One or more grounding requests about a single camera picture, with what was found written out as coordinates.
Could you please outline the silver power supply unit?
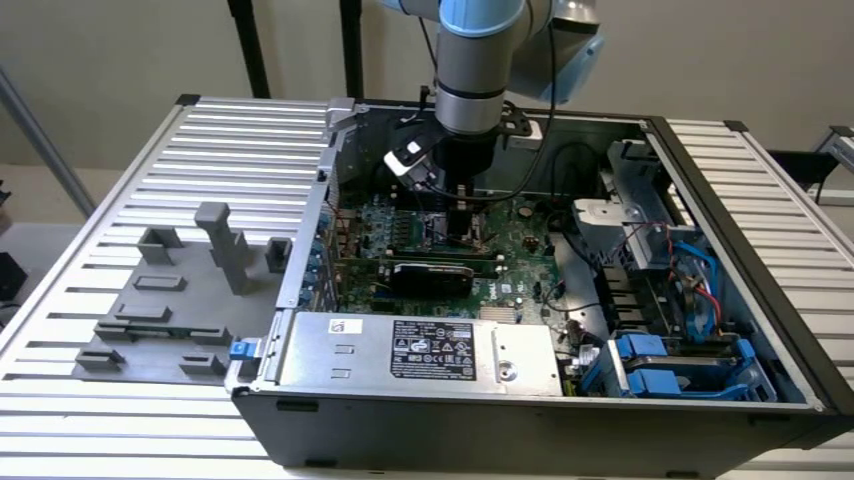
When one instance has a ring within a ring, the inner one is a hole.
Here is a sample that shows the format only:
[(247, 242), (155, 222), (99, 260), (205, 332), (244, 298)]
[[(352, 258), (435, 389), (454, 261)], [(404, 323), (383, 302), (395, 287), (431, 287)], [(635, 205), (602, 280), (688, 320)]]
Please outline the silver power supply unit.
[(275, 382), (341, 395), (563, 394), (546, 326), (396, 315), (297, 313)]

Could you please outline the blue latch on case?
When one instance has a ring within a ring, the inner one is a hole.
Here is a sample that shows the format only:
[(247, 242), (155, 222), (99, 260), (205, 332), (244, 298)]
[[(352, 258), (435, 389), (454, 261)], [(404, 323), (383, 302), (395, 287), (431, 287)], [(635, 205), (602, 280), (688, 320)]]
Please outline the blue latch on case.
[(235, 340), (228, 349), (231, 361), (255, 361), (261, 358), (264, 342), (260, 338), (244, 338)]

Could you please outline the black object at table edge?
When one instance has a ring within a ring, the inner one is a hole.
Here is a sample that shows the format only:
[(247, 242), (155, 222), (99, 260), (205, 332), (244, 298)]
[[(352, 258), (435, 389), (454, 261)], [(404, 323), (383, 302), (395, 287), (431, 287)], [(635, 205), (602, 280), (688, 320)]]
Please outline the black object at table edge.
[(15, 299), (28, 274), (8, 252), (0, 252), (0, 302)]

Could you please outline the blue disk carrier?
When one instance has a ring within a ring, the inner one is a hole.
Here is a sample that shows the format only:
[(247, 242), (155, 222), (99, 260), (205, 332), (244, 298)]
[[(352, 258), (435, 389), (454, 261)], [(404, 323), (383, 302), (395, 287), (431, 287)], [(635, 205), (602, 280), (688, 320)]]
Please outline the blue disk carrier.
[(778, 400), (748, 340), (694, 345), (647, 333), (620, 333), (603, 343), (576, 392), (612, 398)]

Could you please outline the green motherboard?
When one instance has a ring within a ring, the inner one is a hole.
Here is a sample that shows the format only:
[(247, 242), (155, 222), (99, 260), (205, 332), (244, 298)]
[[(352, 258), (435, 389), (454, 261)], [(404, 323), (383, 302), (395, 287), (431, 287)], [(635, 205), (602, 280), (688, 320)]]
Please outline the green motherboard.
[[(523, 194), (479, 206), (486, 215), (490, 251), (420, 244), (419, 212), (446, 212), (442, 198), (387, 190), (345, 193), (337, 209), (335, 308), (344, 313), (482, 318), (503, 323), (538, 323), (556, 328), (584, 313), (571, 299), (560, 267), (571, 257), (562, 238), (556, 203)], [(464, 266), (474, 270), (466, 298), (398, 297), (388, 285), (398, 263)]]

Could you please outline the black stand pole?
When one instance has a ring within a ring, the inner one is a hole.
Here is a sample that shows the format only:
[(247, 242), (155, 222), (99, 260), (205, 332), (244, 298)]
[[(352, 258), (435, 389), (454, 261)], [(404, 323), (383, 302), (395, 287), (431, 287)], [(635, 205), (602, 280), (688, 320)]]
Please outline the black stand pole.
[(227, 0), (227, 5), (236, 29), (252, 96), (260, 99), (269, 99), (271, 91), (257, 33), (253, 2), (252, 0)]

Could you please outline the aluminium frame piece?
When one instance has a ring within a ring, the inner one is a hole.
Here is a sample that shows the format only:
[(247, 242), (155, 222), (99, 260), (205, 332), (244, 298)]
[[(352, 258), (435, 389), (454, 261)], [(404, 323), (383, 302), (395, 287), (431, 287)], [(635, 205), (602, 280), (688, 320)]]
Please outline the aluminium frame piece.
[(815, 202), (854, 207), (854, 128), (830, 126), (807, 160), (807, 191)]

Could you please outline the black open PC case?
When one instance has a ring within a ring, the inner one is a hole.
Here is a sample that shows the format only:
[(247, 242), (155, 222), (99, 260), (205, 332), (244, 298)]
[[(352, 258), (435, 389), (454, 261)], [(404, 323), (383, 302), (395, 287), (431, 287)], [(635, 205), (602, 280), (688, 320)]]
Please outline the black open PC case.
[(265, 338), (229, 390), (285, 468), (707, 479), (854, 434), (810, 330), (854, 320), (854, 244), (802, 186), (850, 152), (738, 121), (507, 110), (438, 194), (422, 103), (337, 99)]

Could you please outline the silver disk bay cage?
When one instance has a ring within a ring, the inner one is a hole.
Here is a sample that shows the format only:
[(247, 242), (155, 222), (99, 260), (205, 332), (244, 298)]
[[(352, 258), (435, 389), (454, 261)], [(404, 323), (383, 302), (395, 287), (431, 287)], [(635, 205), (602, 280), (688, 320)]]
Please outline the silver disk bay cage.
[(603, 266), (663, 269), (678, 241), (699, 236), (652, 147), (640, 140), (612, 142), (600, 171), (606, 193), (574, 201), (584, 246)]

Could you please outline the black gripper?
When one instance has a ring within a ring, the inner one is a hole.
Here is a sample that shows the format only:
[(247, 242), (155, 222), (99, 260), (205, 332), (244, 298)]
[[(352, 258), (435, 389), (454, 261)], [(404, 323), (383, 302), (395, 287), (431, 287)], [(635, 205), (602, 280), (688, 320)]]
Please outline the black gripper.
[(474, 195), (474, 177), (492, 164), (495, 136), (447, 135), (434, 148), (432, 158), (439, 169), (438, 187), (443, 197)]

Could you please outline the CPU socket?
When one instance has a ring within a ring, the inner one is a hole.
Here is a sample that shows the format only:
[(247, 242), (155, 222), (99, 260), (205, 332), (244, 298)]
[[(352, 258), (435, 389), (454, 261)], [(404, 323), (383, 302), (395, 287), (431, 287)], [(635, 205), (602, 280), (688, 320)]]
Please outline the CPU socket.
[(419, 212), (415, 215), (420, 227), (420, 244), (439, 247), (468, 249), (484, 253), (490, 251), (490, 237), (486, 231), (486, 215), (463, 211)]

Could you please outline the grey slanted metal pole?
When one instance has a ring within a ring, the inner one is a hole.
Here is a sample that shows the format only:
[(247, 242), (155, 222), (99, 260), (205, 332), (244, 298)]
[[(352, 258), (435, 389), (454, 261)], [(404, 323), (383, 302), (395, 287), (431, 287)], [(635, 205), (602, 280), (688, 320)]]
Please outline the grey slanted metal pole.
[(85, 218), (95, 212), (95, 202), (88, 190), (65, 162), (53, 142), (51, 141), (28, 105), (15, 88), (5, 70), (0, 66), (0, 104), (4, 106), (13, 122), (33, 147), (43, 163), (48, 167), (64, 192), (71, 198), (77, 210)]

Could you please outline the grey parts rack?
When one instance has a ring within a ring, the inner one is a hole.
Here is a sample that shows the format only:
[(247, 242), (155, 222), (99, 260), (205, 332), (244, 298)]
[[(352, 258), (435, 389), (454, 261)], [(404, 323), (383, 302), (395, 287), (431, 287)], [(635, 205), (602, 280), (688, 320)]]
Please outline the grey parts rack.
[(199, 241), (181, 239), (172, 227), (145, 229), (141, 261), (79, 350), (75, 379), (223, 383), (232, 343), (268, 331), (291, 253), (285, 237), (248, 244), (229, 214), (221, 202), (200, 204)]

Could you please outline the black graphics card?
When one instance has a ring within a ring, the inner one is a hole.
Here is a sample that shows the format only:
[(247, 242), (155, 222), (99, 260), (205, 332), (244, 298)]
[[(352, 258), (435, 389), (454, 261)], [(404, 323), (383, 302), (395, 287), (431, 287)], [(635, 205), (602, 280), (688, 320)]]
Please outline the black graphics card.
[(456, 265), (398, 263), (393, 265), (388, 285), (400, 298), (444, 299), (471, 295), (475, 272)]

